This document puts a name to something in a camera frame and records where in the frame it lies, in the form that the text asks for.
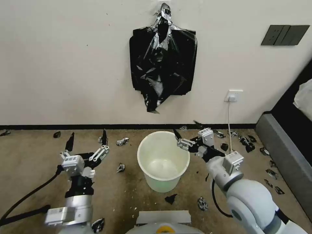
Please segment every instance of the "white wall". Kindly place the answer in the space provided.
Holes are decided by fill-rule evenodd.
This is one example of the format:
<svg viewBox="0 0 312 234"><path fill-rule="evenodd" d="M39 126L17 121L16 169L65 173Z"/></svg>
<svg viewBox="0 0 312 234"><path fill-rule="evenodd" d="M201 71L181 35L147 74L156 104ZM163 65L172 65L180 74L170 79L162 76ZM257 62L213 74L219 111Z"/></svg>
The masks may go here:
<svg viewBox="0 0 312 234"><path fill-rule="evenodd" d="M270 24L312 24L309 0L171 0L174 24L197 33L193 88L147 113L131 83L129 38L160 4L1 1L0 125L225 123L230 88L244 90L231 121L256 123L312 57L312 28L298 46L260 46Z"/></svg>

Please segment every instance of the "white cloth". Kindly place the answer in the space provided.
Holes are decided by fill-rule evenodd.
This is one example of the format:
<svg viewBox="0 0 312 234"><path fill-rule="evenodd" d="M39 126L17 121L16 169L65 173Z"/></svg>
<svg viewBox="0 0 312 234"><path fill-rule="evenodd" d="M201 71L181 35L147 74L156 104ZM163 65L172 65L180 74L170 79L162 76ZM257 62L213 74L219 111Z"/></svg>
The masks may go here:
<svg viewBox="0 0 312 234"><path fill-rule="evenodd" d="M312 121L312 79L299 86L293 104Z"/></svg>

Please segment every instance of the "white bucket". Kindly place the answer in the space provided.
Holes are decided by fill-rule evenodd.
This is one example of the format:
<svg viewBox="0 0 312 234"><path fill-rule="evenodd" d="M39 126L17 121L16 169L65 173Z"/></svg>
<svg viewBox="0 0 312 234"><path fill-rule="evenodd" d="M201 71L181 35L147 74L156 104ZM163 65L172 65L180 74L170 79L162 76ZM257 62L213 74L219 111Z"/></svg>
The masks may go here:
<svg viewBox="0 0 312 234"><path fill-rule="evenodd" d="M158 131L141 141L137 161L151 189L169 192L188 168L189 152L176 146L174 133Z"/></svg>

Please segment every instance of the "black garbage bag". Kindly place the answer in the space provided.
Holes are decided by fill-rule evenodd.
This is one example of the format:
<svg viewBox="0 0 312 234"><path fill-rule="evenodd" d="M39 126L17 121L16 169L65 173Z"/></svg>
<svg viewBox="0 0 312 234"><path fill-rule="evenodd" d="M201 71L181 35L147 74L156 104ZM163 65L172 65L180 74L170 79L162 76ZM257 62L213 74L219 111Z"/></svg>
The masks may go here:
<svg viewBox="0 0 312 234"><path fill-rule="evenodd" d="M132 84L141 91L148 112L158 113L156 108L170 95L185 95L191 90L197 53L195 33L175 26L165 3L152 26L133 30Z"/></svg>

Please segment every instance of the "bucket rim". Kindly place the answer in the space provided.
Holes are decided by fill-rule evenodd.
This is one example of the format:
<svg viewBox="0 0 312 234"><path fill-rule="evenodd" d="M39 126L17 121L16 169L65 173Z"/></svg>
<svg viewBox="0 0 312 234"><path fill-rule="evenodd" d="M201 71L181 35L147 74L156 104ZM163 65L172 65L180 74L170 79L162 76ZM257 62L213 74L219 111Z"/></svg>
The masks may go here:
<svg viewBox="0 0 312 234"><path fill-rule="evenodd" d="M155 180L158 180L158 181L170 181L170 180L177 179L177 178L181 177L181 176L185 173L186 169L189 167L190 153L189 153L188 151L187 151L187 153L188 153L188 161L187 161L187 163L186 163L184 169L183 169L177 176L174 176L174 177L171 177L171 178L158 178L158 177L156 177L156 176L153 176L153 175L151 175L150 173L148 173L148 172L144 169L144 167L142 166L142 164L141 164L141 161L140 161L140 159L139 159L139 152L140 152L140 149L141 149L141 146L142 146L143 142L146 140L146 138L147 138L148 136L151 136L151 135L154 135L154 134L157 134L157 133L170 133L170 134L174 135L174 133L168 132L168 131L156 131L156 132L153 132L153 133L148 134L148 135L147 135L146 137L144 137L144 139L141 141L141 143L140 143L140 145L139 145L139 147L138 147L138 149L137 149L137 153L136 153L136 155L137 155L137 162L139 163L139 166L140 166L141 170L142 170L146 175L148 175L150 178L152 178L152 179L155 179Z"/></svg>

